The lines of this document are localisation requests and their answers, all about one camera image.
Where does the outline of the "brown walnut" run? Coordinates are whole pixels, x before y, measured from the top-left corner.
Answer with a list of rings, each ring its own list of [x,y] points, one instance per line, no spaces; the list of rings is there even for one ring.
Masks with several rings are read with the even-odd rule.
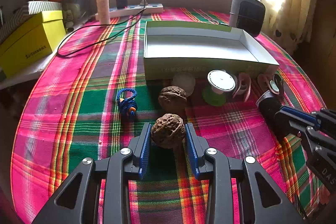
[[[178,86],[167,86],[160,91],[158,102],[165,112],[178,114],[187,105],[186,92]]]
[[[151,127],[154,143],[165,149],[175,149],[186,136],[183,119],[177,114],[165,114]]]

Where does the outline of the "black rectangular device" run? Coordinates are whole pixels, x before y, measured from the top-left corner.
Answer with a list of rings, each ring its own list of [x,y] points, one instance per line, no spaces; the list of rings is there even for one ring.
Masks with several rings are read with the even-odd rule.
[[[276,139],[282,142],[284,137],[289,134],[288,122],[282,116],[277,115],[282,108],[282,104],[277,97],[271,91],[266,91],[257,100],[256,106]]]

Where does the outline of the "small translucent round jar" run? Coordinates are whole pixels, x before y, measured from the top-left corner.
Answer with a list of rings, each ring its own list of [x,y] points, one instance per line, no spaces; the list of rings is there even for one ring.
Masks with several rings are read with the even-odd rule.
[[[195,77],[190,73],[175,73],[173,76],[172,85],[182,88],[186,92],[186,96],[189,97],[194,92]]]

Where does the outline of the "pink carabiner clip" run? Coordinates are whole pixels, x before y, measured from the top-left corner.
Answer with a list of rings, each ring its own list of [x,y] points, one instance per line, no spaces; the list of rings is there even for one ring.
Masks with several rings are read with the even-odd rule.
[[[251,94],[251,78],[249,74],[240,72],[238,77],[234,77],[235,88],[232,93],[232,98],[237,96],[243,97],[243,102],[247,102]]]

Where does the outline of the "pink clip with dial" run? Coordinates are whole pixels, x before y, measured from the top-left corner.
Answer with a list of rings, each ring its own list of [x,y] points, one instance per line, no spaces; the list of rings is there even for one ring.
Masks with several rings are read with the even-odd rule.
[[[263,93],[270,92],[274,96],[282,98],[284,96],[283,79],[278,74],[265,75],[259,74],[257,77],[257,84]]]

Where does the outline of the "plaid pink green tablecloth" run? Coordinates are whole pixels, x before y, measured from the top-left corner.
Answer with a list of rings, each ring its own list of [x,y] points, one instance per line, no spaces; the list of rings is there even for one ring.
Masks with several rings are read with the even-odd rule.
[[[54,190],[85,157],[103,159],[125,147],[145,122],[162,115],[157,94],[163,82],[148,84],[143,72],[143,38],[150,20],[228,22],[220,12],[167,8],[123,26],[97,28],[91,23],[72,36],[37,81],[23,110],[11,157],[11,195],[17,215],[31,223]],[[256,107],[260,94],[252,84],[247,102],[222,107],[206,104],[204,81],[189,98],[184,120],[225,155],[254,156],[290,200],[299,198],[307,213],[326,203],[329,192],[306,167],[300,140],[278,143]],[[119,90],[137,91],[138,109],[121,115]],[[146,176],[130,182],[133,223],[203,223],[208,184],[195,180],[183,150],[152,148]]]

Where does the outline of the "open white green box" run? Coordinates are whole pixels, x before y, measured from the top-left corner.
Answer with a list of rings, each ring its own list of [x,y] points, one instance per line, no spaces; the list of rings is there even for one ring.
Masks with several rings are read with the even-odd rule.
[[[251,78],[276,73],[279,64],[250,34],[239,28],[200,22],[148,21],[143,66],[147,80],[189,73],[196,79],[215,69]]]

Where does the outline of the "grey black mini heater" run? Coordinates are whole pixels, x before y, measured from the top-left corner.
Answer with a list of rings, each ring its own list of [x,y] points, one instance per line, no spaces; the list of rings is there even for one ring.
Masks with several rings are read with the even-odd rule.
[[[257,37],[265,18],[265,5],[258,0],[232,0],[229,26]]]

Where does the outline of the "white power strip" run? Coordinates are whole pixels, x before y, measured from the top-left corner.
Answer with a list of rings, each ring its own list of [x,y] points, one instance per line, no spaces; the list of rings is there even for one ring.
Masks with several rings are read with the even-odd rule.
[[[143,10],[143,5],[130,5],[123,9],[118,9],[117,7],[113,7],[109,9],[109,17],[110,18],[118,18],[123,16],[131,16],[137,15],[139,12]],[[145,6],[144,14],[160,14],[164,11],[164,7],[162,4],[149,4]]]

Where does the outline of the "white plug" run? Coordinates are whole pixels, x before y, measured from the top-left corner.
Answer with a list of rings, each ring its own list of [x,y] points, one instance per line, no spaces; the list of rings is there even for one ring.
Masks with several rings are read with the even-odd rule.
[[[141,7],[146,8],[147,7],[147,0],[141,0],[140,4]]]

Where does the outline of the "yellow box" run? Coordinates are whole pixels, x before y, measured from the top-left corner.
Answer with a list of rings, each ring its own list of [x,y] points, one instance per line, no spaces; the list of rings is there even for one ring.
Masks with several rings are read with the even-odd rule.
[[[61,10],[42,11],[24,22],[1,44],[1,81],[50,55],[65,34]]]

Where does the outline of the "cream lotion tube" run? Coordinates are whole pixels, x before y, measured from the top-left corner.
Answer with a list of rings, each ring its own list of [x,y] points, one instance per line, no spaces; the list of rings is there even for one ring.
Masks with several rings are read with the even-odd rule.
[[[110,24],[109,0],[96,0],[100,24]]]

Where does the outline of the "striped white box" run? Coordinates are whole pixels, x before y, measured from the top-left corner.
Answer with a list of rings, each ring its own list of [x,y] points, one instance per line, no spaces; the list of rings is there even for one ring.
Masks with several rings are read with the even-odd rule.
[[[20,25],[30,19],[35,14],[42,11],[58,11],[62,9],[60,2],[50,1],[29,1],[24,6],[19,8],[1,27],[1,42],[11,35]]]

